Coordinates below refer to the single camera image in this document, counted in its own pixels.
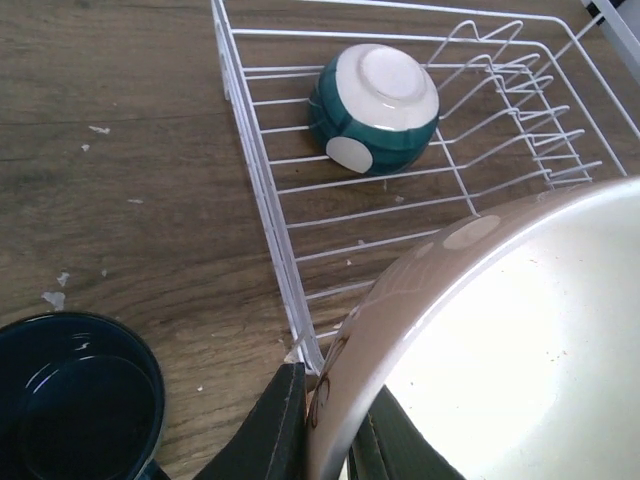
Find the countertop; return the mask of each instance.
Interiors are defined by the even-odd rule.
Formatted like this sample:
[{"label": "countertop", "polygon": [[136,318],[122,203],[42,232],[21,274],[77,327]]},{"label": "countertop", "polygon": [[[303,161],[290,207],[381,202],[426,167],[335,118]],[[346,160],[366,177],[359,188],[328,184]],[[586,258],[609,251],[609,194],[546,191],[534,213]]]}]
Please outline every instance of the countertop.
[{"label": "countertop", "polygon": [[[257,23],[306,18],[279,0],[227,5]],[[322,21],[335,7],[313,8]],[[509,8],[588,21],[571,0]],[[0,324],[51,310],[43,293],[62,292],[65,308],[139,332],[166,375],[158,460],[190,479],[231,438],[288,342],[211,6],[4,0],[0,32]],[[588,45],[637,105],[606,41]]]}]

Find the teal bowl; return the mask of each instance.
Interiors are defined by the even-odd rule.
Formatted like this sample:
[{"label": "teal bowl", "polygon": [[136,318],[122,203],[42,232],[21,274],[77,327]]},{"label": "teal bowl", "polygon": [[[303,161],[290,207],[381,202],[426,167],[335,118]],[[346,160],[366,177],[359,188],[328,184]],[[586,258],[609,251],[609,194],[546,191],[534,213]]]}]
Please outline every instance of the teal bowl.
[{"label": "teal bowl", "polygon": [[309,125],[326,154],[349,170],[391,175],[414,163],[438,125],[427,72],[384,45],[349,47],[323,69],[309,98]]}]

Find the dark blue mug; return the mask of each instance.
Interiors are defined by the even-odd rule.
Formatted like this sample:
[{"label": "dark blue mug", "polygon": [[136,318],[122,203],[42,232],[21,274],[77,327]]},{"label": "dark blue mug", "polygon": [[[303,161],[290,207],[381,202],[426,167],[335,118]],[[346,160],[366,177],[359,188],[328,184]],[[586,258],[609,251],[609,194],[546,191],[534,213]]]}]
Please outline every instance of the dark blue mug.
[{"label": "dark blue mug", "polygon": [[0,479],[168,480],[165,390],[134,332],[59,312],[0,329]]}]

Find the mug handle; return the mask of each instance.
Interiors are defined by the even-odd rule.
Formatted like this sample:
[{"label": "mug handle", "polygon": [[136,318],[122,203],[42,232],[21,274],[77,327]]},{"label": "mug handle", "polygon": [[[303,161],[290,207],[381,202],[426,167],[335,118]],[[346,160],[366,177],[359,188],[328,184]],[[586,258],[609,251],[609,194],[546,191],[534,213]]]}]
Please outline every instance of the mug handle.
[{"label": "mug handle", "polygon": [[151,463],[147,465],[144,472],[140,476],[140,480],[171,480],[169,475],[164,473],[160,468],[160,465],[155,460],[151,460]]}]

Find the dish rack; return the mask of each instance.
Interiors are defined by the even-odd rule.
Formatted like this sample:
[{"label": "dish rack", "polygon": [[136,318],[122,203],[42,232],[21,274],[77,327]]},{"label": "dish rack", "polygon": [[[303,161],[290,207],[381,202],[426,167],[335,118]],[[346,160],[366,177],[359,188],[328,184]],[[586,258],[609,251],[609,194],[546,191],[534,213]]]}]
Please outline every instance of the dish rack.
[{"label": "dish rack", "polygon": [[[253,18],[260,28],[239,28],[223,0],[212,7],[225,96],[291,330],[288,357],[317,375],[341,320],[413,243],[517,196],[626,176],[624,151],[640,131],[581,44],[601,14],[574,34],[559,18],[533,14],[376,0],[289,5],[301,3],[314,28],[282,29],[284,17],[278,28],[263,28],[266,17]],[[333,21],[316,16],[318,4]],[[407,12],[411,22],[394,21]],[[353,27],[379,18],[391,31]],[[403,173],[357,176],[310,140],[315,78],[342,48],[363,42],[404,49],[438,87],[439,128]],[[565,60],[579,72],[574,81]]]}]

